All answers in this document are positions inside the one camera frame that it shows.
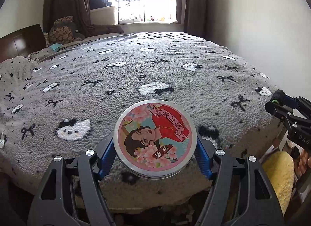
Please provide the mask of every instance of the tin lid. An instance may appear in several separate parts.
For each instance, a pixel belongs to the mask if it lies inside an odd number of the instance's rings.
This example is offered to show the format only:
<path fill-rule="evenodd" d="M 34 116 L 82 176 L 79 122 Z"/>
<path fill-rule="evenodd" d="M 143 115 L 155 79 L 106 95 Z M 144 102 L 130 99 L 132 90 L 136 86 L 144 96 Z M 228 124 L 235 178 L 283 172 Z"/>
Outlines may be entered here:
<path fill-rule="evenodd" d="M 114 129 L 120 161 L 134 174 L 148 179 L 167 178 L 181 171 L 196 145 L 197 133 L 189 115 L 163 100 L 130 106 Z"/>

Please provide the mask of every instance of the fleece blanket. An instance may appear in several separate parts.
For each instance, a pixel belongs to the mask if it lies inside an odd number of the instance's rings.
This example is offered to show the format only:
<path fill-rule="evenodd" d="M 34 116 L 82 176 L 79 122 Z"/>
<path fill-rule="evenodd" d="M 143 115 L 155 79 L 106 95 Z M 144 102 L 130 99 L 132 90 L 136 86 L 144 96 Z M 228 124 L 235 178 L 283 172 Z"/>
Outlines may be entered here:
<path fill-rule="evenodd" d="M 41 62 L 19 56 L 0 65 L 0 85 L 1 170 L 31 193 L 55 155 L 95 148 L 142 100 L 179 105 L 204 138 L 236 157 L 262 155 L 280 131 L 264 109 L 276 90 L 270 79 L 226 47 L 186 33 L 93 40 Z M 127 211 L 175 204 L 210 183 L 194 157 L 163 180 L 139 178 L 116 158 L 100 185 L 109 208 Z"/>

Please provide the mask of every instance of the yellow fuzzy slipper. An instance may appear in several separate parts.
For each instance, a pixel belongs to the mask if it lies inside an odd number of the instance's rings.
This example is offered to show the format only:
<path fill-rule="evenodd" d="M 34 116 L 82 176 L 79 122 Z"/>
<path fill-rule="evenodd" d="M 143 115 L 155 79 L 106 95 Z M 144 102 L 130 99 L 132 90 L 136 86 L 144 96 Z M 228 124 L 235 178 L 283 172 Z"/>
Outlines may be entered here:
<path fill-rule="evenodd" d="M 272 154 L 262 165 L 267 174 L 283 212 L 287 209 L 294 184 L 294 163 L 285 151 Z"/>

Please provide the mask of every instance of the curtain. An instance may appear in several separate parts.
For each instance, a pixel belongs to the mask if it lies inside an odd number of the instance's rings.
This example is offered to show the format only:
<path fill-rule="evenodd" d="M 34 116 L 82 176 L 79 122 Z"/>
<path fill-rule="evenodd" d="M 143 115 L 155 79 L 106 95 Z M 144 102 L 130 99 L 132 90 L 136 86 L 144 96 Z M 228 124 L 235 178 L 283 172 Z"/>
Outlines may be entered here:
<path fill-rule="evenodd" d="M 43 30 L 49 32 L 55 20 L 71 15 L 85 37 L 124 32 L 119 25 L 91 25 L 89 0 L 44 0 Z"/>
<path fill-rule="evenodd" d="M 177 0 L 176 14 L 178 23 L 183 22 L 184 32 L 201 38 L 207 37 L 208 0 Z"/>

